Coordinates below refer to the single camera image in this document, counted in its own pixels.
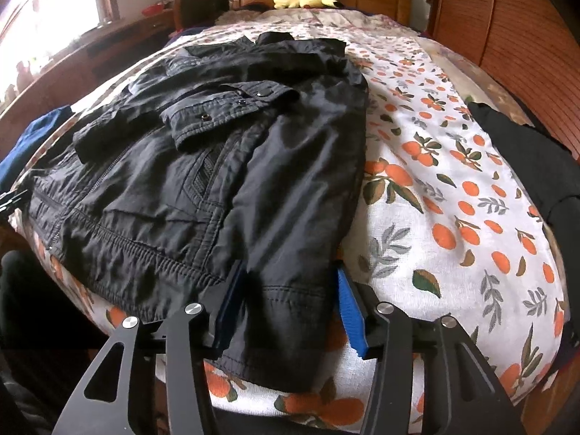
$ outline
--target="metal screw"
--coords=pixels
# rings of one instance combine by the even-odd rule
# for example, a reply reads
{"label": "metal screw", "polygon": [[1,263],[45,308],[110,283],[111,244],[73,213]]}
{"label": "metal screw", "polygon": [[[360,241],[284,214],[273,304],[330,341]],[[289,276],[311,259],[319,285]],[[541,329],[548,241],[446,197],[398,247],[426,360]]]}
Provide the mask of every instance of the metal screw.
{"label": "metal screw", "polygon": [[379,303],[376,307],[379,314],[392,314],[395,311],[395,307],[391,303]]}
{"label": "metal screw", "polygon": [[189,315],[199,314],[204,307],[199,303],[191,303],[185,307],[185,313]]}
{"label": "metal screw", "polygon": [[137,319],[134,315],[127,317],[123,321],[123,327],[126,329],[132,329],[139,323],[139,319]]}
{"label": "metal screw", "polygon": [[457,325],[455,318],[451,317],[450,315],[446,315],[443,319],[441,319],[441,323],[443,324],[443,327],[447,327],[448,329],[452,329]]}

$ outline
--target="blue clothing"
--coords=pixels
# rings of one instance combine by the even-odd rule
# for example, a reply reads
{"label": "blue clothing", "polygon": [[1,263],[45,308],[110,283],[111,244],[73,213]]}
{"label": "blue clothing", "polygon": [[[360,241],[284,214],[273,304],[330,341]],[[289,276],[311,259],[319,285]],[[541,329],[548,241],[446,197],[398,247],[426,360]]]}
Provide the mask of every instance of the blue clothing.
{"label": "blue clothing", "polygon": [[28,125],[16,145],[0,162],[0,193],[10,190],[34,152],[72,115],[71,107],[64,106],[54,109]]}

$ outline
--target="bed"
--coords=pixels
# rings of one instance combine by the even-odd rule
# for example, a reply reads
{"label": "bed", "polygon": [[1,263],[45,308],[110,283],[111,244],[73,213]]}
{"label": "bed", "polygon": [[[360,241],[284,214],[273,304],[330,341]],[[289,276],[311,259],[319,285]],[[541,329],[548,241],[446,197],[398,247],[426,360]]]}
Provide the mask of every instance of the bed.
{"label": "bed", "polygon": [[[413,317],[457,316],[512,401],[525,401],[543,383],[558,352],[567,309],[564,272],[558,245],[544,233],[525,189],[473,121],[466,102],[487,103],[517,123],[531,121],[479,67],[407,28],[410,0],[341,1],[375,15],[317,9],[229,12],[214,27],[176,40],[79,101],[74,107],[78,114],[44,143],[21,179],[84,112],[110,103],[130,80],[180,47],[241,35],[254,40],[265,31],[343,40],[370,89],[365,180],[355,220],[341,246],[344,262],[356,281],[371,284],[379,298],[388,298]],[[255,2],[271,0],[233,0],[233,7]],[[85,287],[83,277],[69,273],[18,211],[12,224],[95,325],[107,334],[120,325],[127,316],[124,310]],[[533,315],[529,305],[537,311]],[[160,358],[160,381],[164,372]],[[311,393],[261,388],[211,365],[206,372],[212,402],[221,409],[286,415],[312,427],[357,432],[373,362],[356,357],[334,318]],[[420,433],[420,358],[414,360],[414,375],[410,433]],[[162,414],[162,397],[159,404]],[[160,416],[160,430],[163,424]]]}

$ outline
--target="bedspread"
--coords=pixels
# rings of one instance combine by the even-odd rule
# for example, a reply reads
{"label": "bedspread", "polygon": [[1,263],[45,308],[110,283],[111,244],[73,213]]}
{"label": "bedspread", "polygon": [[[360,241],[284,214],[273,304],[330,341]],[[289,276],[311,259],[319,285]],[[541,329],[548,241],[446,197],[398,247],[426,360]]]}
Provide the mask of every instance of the bedspread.
{"label": "bedspread", "polygon": [[[459,319],[517,401],[556,355],[566,304],[542,219],[463,98],[513,110],[512,118],[521,116],[520,122],[527,121],[525,115],[504,94],[504,100],[494,103],[498,98],[492,99],[487,86],[470,84],[472,78],[463,72],[469,65],[458,68],[444,56],[444,48],[388,18],[358,18],[353,23],[348,14],[328,15],[331,21],[300,19],[305,14],[295,13],[290,18],[300,20],[287,21],[286,15],[267,12],[251,22],[216,26],[180,39],[99,88],[76,110],[107,103],[140,70],[183,45],[220,43],[243,35],[255,40],[272,30],[290,32],[297,39],[345,41],[347,55],[369,82],[370,107],[365,180],[355,220],[341,246],[344,262],[353,279],[369,283],[379,299],[412,317],[432,320],[451,314]],[[450,71],[455,67],[456,77],[450,79],[438,62],[450,64]],[[77,120],[73,117],[48,140],[31,164]],[[34,244],[45,269],[70,299],[103,331],[112,332],[125,313],[71,276],[18,212],[13,224]],[[360,429],[373,370],[373,361],[360,360],[349,347],[337,316],[310,393],[260,388],[206,365],[217,407],[287,414],[300,423],[348,431]],[[163,358],[158,359],[157,376],[164,380]],[[423,376],[423,361],[417,355],[411,433],[421,431]]]}

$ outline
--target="black metal clamp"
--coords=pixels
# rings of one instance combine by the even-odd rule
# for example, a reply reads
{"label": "black metal clamp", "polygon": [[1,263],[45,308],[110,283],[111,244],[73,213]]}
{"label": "black metal clamp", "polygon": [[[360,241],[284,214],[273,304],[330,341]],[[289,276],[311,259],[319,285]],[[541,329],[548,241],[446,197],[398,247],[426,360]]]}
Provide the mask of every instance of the black metal clamp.
{"label": "black metal clamp", "polygon": [[[155,355],[166,354],[167,415],[172,435],[218,435],[204,359],[230,343],[241,304],[244,265],[236,264],[214,315],[192,303],[165,321],[128,317],[74,390],[53,435],[152,435]],[[350,344],[376,371],[361,435],[406,435],[413,352],[425,360],[423,435],[525,435],[495,373],[451,316],[412,319],[380,302],[337,264],[339,306]],[[297,425],[296,434],[302,426]]]}

